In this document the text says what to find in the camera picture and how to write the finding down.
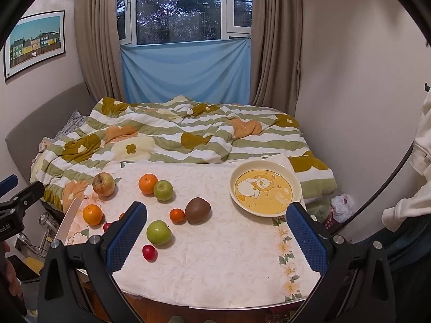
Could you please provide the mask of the left hand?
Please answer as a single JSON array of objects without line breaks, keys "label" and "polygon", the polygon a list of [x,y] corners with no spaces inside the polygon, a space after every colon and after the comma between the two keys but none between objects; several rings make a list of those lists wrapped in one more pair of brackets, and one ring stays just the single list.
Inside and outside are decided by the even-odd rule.
[{"label": "left hand", "polygon": [[5,278],[8,282],[9,293],[14,297],[18,297],[19,299],[22,299],[23,298],[22,287],[20,285],[20,282],[18,281],[18,277],[16,276],[15,269],[8,259],[6,259]]}]

